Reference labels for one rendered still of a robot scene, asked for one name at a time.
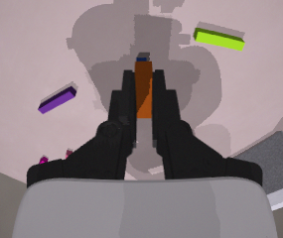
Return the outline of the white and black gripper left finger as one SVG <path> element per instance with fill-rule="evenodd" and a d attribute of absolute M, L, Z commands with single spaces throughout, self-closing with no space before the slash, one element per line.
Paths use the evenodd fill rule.
<path fill-rule="evenodd" d="M 31 166 L 27 171 L 27 188 L 37 181 L 54 178 L 124 179 L 127 157 L 136 148 L 136 133 L 135 72 L 124 70 L 122 88 L 112 90 L 107 121 L 98 126 L 95 136 L 65 160 Z"/>

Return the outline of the small magenta block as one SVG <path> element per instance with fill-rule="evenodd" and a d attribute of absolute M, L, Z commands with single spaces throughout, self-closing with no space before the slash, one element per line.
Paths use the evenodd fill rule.
<path fill-rule="evenodd" d="M 47 161 L 48 161 L 48 158 L 46 158 L 46 157 L 42 157 L 40 159 L 40 163 L 44 163 L 44 162 L 47 162 Z"/>

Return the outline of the lime green rod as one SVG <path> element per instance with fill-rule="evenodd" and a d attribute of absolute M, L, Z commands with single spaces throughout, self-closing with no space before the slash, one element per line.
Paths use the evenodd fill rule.
<path fill-rule="evenodd" d="M 242 51 L 245 44 L 242 38 L 201 28 L 195 29 L 194 39 L 196 42 L 221 46 L 238 51 Z"/>

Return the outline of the purple rod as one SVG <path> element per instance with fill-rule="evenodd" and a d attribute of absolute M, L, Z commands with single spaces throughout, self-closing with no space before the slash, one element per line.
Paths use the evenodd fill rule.
<path fill-rule="evenodd" d="M 45 114 L 46 112 L 58 107 L 59 105 L 75 98 L 75 95 L 76 90 L 72 86 L 70 86 L 67 89 L 56 94 L 55 96 L 51 97 L 50 99 L 46 100 L 45 102 L 41 103 L 38 110 L 42 114 Z"/>

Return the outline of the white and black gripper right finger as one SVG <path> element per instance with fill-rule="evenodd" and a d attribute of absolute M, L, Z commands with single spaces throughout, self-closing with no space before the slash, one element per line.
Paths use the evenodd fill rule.
<path fill-rule="evenodd" d="M 238 177 L 262 186 L 262 168 L 255 163 L 223 158 L 193 135 L 181 120 L 176 89 L 167 89 L 163 69 L 152 76 L 153 148 L 162 157 L 165 179 Z M 170 163 L 169 163 L 170 162 Z"/>

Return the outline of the orange rectangular bar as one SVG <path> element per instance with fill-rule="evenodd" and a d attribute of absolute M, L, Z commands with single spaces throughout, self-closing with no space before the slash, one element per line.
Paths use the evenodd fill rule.
<path fill-rule="evenodd" d="M 135 62 L 137 118 L 152 118 L 152 62 Z"/>

